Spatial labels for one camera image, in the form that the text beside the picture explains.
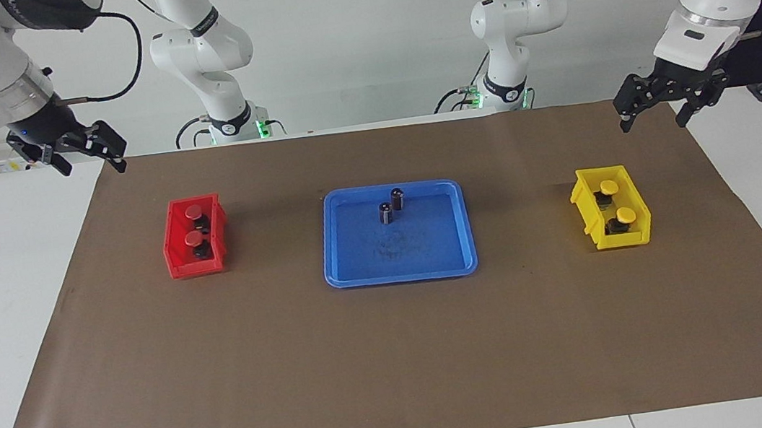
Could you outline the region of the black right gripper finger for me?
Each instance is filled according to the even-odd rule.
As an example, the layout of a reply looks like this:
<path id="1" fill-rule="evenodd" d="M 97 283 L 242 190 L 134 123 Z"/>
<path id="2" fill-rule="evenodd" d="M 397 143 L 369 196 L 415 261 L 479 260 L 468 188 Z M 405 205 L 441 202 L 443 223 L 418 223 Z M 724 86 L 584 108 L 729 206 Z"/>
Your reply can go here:
<path id="1" fill-rule="evenodd" d="M 64 177 L 70 176 L 71 171 L 73 171 L 71 162 L 66 160 L 65 157 L 62 157 L 62 155 L 53 148 L 52 144 L 30 144 L 28 141 L 24 141 L 24 139 L 17 135 L 7 136 L 6 143 L 30 165 L 45 164 L 46 166 L 51 166 Z"/>
<path id="2" fill-rule="evenodd" d="M 128 166 L 125 162 L 126 140 L 104 120 L 65 133 L 63 145 L 85 157 L 103 159 L 120 174 L 124 174 Z"/>

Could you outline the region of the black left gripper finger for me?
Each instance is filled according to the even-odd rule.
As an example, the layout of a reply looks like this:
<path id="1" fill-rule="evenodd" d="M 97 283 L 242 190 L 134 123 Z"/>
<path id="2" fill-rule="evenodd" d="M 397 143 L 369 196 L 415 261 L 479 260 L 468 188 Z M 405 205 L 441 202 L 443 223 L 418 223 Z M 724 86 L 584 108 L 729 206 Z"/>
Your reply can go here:
<path id="1" fill-rule="evenodd" d="M 613 98 L 613 108 L 619 115 L 619 126 L 623 133 L 630 133 L 636 117 L 647 109 L 657 106 L 662 100 L 663 78 L 651 74 L 647 77 L 629 74 L 621 83 Z"/>
<path id="2" fill-rule="evenodd" d="M 703 108 L 716 105 L 722 98 L 722 93 L 727 89 L 729 82 L 730 76 L 726 71 L 716 72 L 688 89 L 684 104 L 678 114 L 675 115 L 676 124 L 680 128 L 686 127 L 695 113 L 700 112 Z"/>

